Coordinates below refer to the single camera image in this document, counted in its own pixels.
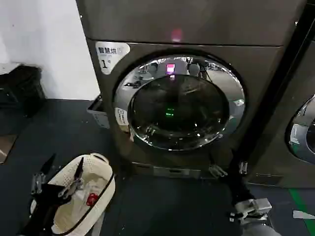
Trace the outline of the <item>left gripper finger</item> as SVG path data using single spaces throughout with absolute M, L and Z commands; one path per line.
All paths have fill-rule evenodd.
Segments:
M 59 198 L 68 198 L 72 196 L 76 190 L 81 188 L 83 164 L 84 164 L 84 158 L 82 157 L 74 173 L 73 181 L 70 184 L 68 184 L 61 192 L 59 192 L 58 194 Z
M 31 182 L 31 194 L 40 194 L 43 190 L 43 185 L 46 184 L 46 177 L 49 174 L 56 154 L 54 153 L 40 168 L 39 172 L 33 174 Z

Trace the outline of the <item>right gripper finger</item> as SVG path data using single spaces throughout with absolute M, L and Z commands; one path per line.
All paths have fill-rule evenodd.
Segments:
M 222 168 L 220 164 L 225 163 L 225 155 L 220 151 L 211 150 L 209 152 L 209 172 L 213 177 L 225 177 L 228 175 L 225 168 Z
M 239 174 L 242 176 L 247 175 L 248 173 L 248 160 L 246 155 L 243 153 L 239 153 L 239 162 L 238 162 L 238 167 L 239 167 Z

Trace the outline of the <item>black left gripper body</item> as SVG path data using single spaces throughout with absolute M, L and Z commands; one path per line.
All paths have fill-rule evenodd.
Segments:
M 54 184 L 43 184 L 41 192 L 34 193 L 34 200 L 36 207 L 34 216 L 40 218 L 54 218 L 58 208 L 67 204 L 71 197 L 63 193 L 65 187 Z

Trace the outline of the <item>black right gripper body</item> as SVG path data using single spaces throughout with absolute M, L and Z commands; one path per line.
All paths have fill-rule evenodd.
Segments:
M 239 173 L 229 173 L 227 175 L 227 186 L 232 197 L 232 204 L 236 205 L 250 199 L 255 199 L 255 196 L 250 192 L 243 181 L 243 176 Z

